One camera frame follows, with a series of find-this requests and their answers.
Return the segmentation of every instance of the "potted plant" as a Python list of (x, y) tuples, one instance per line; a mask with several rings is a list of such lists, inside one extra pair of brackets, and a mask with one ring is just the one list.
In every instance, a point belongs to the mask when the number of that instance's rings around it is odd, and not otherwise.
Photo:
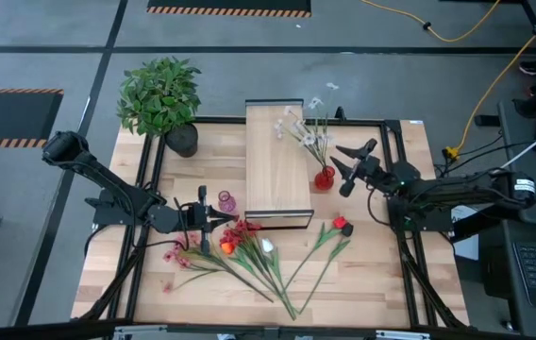
[(201, 71), (188, 62), (165, 58), (125, 71), (117, 112), (124, 128), (162, 137), (181, 157), (196, 153), (198, 132), (192, 121), (201, 104), (193, 82)]

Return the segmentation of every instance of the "wooden tabletop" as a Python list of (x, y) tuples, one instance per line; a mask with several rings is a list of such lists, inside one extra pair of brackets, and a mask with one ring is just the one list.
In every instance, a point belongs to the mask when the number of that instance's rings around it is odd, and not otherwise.
[[(421, 171), (424, 179), (434, 178), (423, 124), (402, 121), (401, 125), (408, 161)], [(199, 130), (199, 149), (194, 157), (182, 159), (166, 148), (159, 183), (161, 193), (168, 197), (170, 204), (173, 204), (171, 202), (174, 196), (180, 202), (195, 201), (197, 187), (207, 185), (209, 204), (217, 207), (218, 193), (228, 190), (237, 201), (237, 209), (242, 212), (246, 205), (245, 125), (196, 126)], [(349, 147), (359, 147), (370, 138), (380, 141), (376, 127), (330, 127), (329, 133), (334, 135), (335, 144)], [(393, 136), (390, 137), (395, 155), (395, 141)], [(133, 183), (136, 177), (142, 144), (143, 137), (132, 136), (129, 131), (120, 131), (110, 169), (129, 183)], [(151, 150), (147, 180), (150, 179), (153, 168), (156, 146), (157, 141)], [(328, 153), (344, 162), (352, 162), (346, 160), (334, 147)], [(381, 144), (377, 145), (373, 154), (383, 159)], [(313, 179), (320, 168), (309, 154), (307, 157), (309, 178)], [(349, 198), (338, 194), (340, 185), (341, 180), (337, 177), (329, 192), (312, 191), (310, 200), (315, 215), (308, 229), (267, 230), (260, 234), (260, 237), (269, 238), (278, 247), (281, 271), (284, 280), (287, 280), (313, 247), (323, 223), (330, 227), (333, 218), (343, 215), (355, 226), (351, 243), (330, 265), (308, 308), (295, 321), (290, 319), (278, 300), (270, 303), (224, 273), (211, 274), (174, 292), (163, 293), (166, 284), (178, 285), (193, 275), (162, 259), (171, 245), (153, 246), (146, 251), (135, 321), (213, 325), (408, 327), (410, 323), (394, 234), (369, 216), (368, 192), (359, 183)], [(387, 221), (382, 195), (375, 194), (371, 204), (377, 218)], [(124, 230), (123, 226), (107, 228), (92, 241), (75, 298), (73, 316), (87, 312), (114, 277)], [(216, 245), (222, 231), (223, 228), (219, 228), (212, 234)], [(152, 230), (149, 243), (175, 237), (174, 234), (163, 235)], [(431, 283), (455, 316), (467, 324), (451, 245), (435, 232), (422, 232), (422, 238)], [(335, 240), (331, 240), (325, 244), (296, 276), (288, 289), (295, 307), (300, 308), (306, 300), (335, 243)], [(414, 287), (420, 319), (426, 323), (421, 289), (416, 283)], [(124, 315), (128, 291), (129, 281), (124, 285), (118, 315)]]

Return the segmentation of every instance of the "concrete floor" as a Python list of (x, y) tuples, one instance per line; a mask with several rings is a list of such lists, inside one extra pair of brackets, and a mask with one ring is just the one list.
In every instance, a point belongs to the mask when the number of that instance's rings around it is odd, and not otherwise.
[[(144, 12), (145, 0), (129, 0), (117, 46), (350, 46), (443, 47), (408, 18), (384, 13), (357, 0), (312, 0), (310, 19), (155, 15)], [(101, 60), (98, 53), (18, 53), (15, 46), (105, 46), (119, 0), (0, 0), (0, 87), (62, 88), (65, 96), (54, 130), (77, 129)], [(422, 0), (389, 0), (430, 20), (446, 37), (470, 28), (489, 5)], [(499, 8), (483, 28), (456, 46), (521, 46), (530, 35), (521, 8)], [(491, 81), (511, 55), (393, 55), (317, 53), (176, 54), (203, 71), (198, 79), (204, 105), (201, 115), (244, 115), (244, 100), (304, 98), (321, 95), (325, 84), (340, 85), (331, 104), (344, 106), (354, 118), (423, 120), (435, 162), (440, 150), (459, 141), (465, 122)], [(119, 127), (115, 116), (123, 71), (164, 54), (121, 54), (109, 66), (87, 135), (91, 150), (108, 164)], [(524, 95), (535, 79), (511, 71), (484, 103)], [(493, 128), (472, 127), (466, 148), (497, 136)], [(44, 220), (60, 172), (40, 161), (40, 150), (0, 149), (0, 327), (13, 322), (26, 284)], [(467, 172), (500, 165), (502, 153), (470, 163)], [(98, 188), (76, 178), (36, 302), (32, 323), (69, 318), (83, 264), (83, 243), (90, 232), (92, 209), (83, 201)], [(472, 325), (499, 332), (506, 317), (500, 301), (486, 297), (481, 284), (463, 280)]]

